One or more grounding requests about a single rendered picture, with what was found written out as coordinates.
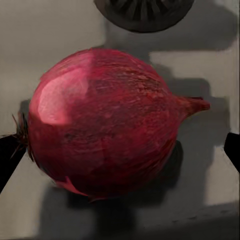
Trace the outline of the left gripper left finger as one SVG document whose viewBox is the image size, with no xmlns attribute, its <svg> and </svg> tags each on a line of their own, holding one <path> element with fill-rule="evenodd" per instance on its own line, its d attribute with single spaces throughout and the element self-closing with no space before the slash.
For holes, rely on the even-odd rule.
<svg viewBox="0 0 240 240">
<path fill-rule="evenodd" d="M 17 135 L 17 132 L 18 125 L 16 125 L 16 134 L 10 135 L 14 135 L 19 138 L 20 136 Z M 18 140 L 12 136 L 0 138 L 0 193 L 4 189 L 6 183 L 8 182 L 9 178 L 13 174 L 14 170 L 16 169 L 17 165 L 19 164 L 20 160 L 26 152 L 27 146 L 24 147 L 21 151 L 17 150 L 14 156 L 11 158 L 15 151 L 15 148 L 17 148 L 20 144 L 17 141 Z M 21 147 L 25 145 L 27 144 L 22 143 L 18 149 L 20 150 Z"/>
</svg>

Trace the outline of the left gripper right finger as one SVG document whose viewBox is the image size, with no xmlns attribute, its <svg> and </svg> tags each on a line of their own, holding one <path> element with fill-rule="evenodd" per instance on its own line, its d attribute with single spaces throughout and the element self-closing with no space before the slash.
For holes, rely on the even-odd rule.
<svg viewBox="0 0 240 240">
<path fill-rule="evenodd" d="M 240 135 L 228 133 L 224 151 L 240 173 Z"/>
</svg>

